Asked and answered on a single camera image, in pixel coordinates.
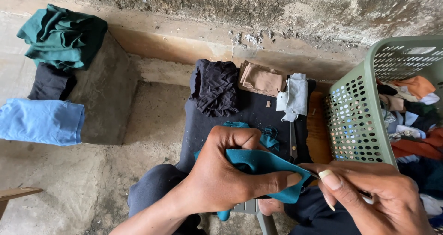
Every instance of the concrete floor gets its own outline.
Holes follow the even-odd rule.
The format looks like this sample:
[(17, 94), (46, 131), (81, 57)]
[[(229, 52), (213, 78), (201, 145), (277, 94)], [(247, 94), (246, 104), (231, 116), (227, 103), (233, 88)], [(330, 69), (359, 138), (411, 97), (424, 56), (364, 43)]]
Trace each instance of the concrete floor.
[[(10, 201), (0, 235), (108, 234), (128, 216), (129, 187), (154, 165), (178, 162), (189, 93), (184, 86), (140, 83), (121, 146), (0, 140), (1, 188), (45, 190)], [(275, 220), (281, 234), (294, 225), (283, 215)], [(256, 217), (240, 213), (227, 222), (203, 214), (201, 227), (209, 235), (261, 234)]]

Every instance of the basket hole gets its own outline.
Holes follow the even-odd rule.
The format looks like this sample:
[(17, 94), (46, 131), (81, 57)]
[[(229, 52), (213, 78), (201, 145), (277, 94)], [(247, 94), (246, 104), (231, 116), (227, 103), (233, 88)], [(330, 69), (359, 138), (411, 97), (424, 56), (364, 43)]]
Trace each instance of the basket hole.
[(427, 54), (428, 52), (434, 51), (435, 47), (417, 47), (410, 48), (403, 52), (403, 54)]

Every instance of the laundry basket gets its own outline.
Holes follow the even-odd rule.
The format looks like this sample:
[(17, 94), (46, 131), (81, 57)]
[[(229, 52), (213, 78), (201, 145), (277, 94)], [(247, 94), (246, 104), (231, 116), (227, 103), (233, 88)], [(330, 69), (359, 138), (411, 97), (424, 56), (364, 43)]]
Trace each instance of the laundry basket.
[(421, 75), (442, 97), (442, 58), (443, 36), (393, 37), (375, 43), (365, 60), (336, 82), (324, 98), (333, 158), (396, 166), (375, 77), (390, 82)]

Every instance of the long fingernail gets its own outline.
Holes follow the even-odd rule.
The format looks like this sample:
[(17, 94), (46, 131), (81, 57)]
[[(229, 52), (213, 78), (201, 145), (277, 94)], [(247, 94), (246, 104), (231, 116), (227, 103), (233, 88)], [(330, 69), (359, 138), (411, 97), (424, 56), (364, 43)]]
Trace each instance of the long fingernail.
[(318, 173), (318, 176), (332, 190), (337, 190), (341, 187), (341, 180), (331, 170), (321, 171)]
[(333, 205), (331, 205), (331, 203), (329, 202), (329, 200), (328, 200), (328, 198), (326, 197), (326, 195), (323, 194), (323, 196), (324, 196), (324, 198), (325, 198), (325, 200), (326, 200), (326, 204), (328, 204), (328, 206), (329, 206), (333, 211), (335, 211), (335, 207), (334, 207)]
[(302, 180), (302, 176), (299, 173), (292, 173), (287, 176), (286, 181), (286, 187), (292, 187), (296, 185), (298, 182)]

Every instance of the dark trousers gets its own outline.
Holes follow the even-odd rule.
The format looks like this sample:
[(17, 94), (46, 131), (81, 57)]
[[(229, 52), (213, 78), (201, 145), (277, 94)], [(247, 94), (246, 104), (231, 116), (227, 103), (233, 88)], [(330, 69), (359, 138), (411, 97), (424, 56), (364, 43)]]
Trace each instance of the dark trousers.
[[(129, 217), (149, 207), (173, 189), (187, 174), (173, 165), (162, 164), (147, 171), (139, 182), (129, 189)], [(300, 194), (296, 204), (284, 204), (286, 214), (299, 225), (290, 235), (354, 235), (360, 234), (351, 215), (340, 204), (332, 211), (326, 203), (323, 193), (315, 187), (308, 187)], [(197, 229), (200, 216), (193, 214), (183, 222), (174, 235), (206, 235)]]

